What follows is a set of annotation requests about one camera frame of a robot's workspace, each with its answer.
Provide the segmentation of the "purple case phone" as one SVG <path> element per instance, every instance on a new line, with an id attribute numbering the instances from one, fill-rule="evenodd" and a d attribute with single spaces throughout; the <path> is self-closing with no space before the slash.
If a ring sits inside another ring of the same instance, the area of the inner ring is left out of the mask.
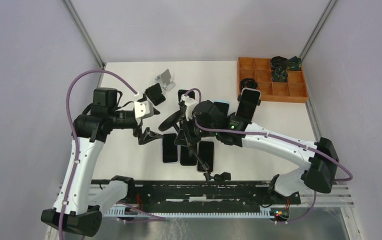
<path id="1" fill-rule="evenodd" d="M 176 133 L 164 134 L 162 138 L 162 162 L 173 164 L 179 161 L 178 146 L 175 145 Z"/>

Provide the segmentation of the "black phone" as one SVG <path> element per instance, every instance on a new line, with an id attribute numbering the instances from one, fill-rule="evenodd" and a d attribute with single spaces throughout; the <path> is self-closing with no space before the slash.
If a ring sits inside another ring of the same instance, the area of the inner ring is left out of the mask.
<path id="1" fill-rule="evenodd" d="M 181 166 L 196 166 L 198 161 L 193 157 L 186 146 L 180 147 L 180 158 L 179 163 Z"/>

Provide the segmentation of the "black tall round-base stand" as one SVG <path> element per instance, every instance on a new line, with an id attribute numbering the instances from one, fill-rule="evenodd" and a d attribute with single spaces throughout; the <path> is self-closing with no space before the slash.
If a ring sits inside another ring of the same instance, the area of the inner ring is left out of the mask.
<path id="1" fill-rule="evenodd" d="M 166 118 L 158 126 L 158 130 L 164 132 L 170 128 L 174 128 L 178 133 L 180 130 L 180 121 L 182 120 L 186 120 L 185 112 L 184 110 L 178 110 L 174 112 L 172 115 L 170 115 L 168 118 Z M 199 157 L 198 150 L 199 150 L 199 143 L 201 142 L 201 139 L 205 137 L 214 137 L 214 136 L 215 136 L 214 133 L 199 129 L 199 142 L 196 145 L 191 145 L 186 147 L 188 148 L 189 153 L 192 154 L 193 157 L 197 160 L 198 171 L 203 173 L 206 181 L 215 181 L 215 182 L 230 181 L 231 173 L 223 172 L 221 174 L 212 175 L 212 172 L 209 171 L 208 164 L 205 161 L 201 160 L 201 158 Z"/>

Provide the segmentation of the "black folding phone stand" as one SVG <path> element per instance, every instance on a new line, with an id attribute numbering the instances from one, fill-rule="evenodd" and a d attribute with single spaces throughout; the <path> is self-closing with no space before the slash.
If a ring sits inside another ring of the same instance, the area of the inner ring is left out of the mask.
<path id="1" fill-rule="evenodd" d="M 144 91 L 144 94 L 154 106 L 158 106 L 166 100 L 166 97 L 163 95 L 162 87 L 159 83 L 148 87 Z"/>

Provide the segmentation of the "silver folding phone stand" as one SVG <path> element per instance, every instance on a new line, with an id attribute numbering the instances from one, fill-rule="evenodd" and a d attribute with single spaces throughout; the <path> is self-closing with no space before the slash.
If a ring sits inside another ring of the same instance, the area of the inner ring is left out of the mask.
<path id="1" fill-rule="evenodd" d="M 171 91 L 176 86 L 174 78 L 172 77 L 169 69 L 166 69 L 163 73 L 159 74 L 155 78 L 155 82 L 158 83 L 161 88 L 167 92 Z"/>

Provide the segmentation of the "black lens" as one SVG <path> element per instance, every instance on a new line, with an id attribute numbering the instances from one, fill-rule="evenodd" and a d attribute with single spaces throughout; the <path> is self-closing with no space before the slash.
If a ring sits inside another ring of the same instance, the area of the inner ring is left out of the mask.
<path id="1" fill-rule="evenodd" d="M 249 89 L 257 89 L 258 83 L 254 78 L 243 78 L 240 81 L 240 89 L 249 88 Z"/>

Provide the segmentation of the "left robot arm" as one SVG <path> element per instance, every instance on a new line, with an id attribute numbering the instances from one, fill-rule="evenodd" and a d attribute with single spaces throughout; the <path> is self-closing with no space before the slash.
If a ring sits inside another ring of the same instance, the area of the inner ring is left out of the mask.
<path id="1" fill-rule="evenodd" d="M 122 95 L 115 88 L 96 88 L 92 102 L 70 121 L 73 139 L 64 181 L 53 207 L 41 214 L 41 221 L 58 230 L 60 238 L 64 233 L 95 236 L 111 207 L 119 201 L 130 204 L 137 196 L 134 179 L 119 175 L 99 193 L 89 196 L 98 157 L 113 130 L 132 130 L 139 145 L 162 138 L 149 127 L 142 129 L 143 119 L 159 114 L 146 96 L 132 101 L 131 110 L 124 110 L 119 106 Z"/>

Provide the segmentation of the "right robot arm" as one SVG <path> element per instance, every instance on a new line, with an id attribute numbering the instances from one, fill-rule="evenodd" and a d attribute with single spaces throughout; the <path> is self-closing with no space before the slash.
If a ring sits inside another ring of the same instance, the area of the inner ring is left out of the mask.
<path id="1" fill-rule="evenodd" d="M 241 100 L 230 115 L 209 100 L 197 102 L 187 97 L 179 106 L 180 109 L 158 127 L 165 131 L 180 123 L 177 145 L 191 147 L 201 138 L 215 137 L 225 145 L 264 151 L 298 166 L 272 178 L 267 191 L 272 203 L 281 204 L 288 196 L 304 189 L 331 193 L 339 160 L 329 139 L 314 142 L 268 131 L 252 121 L 257 102 Z"/>

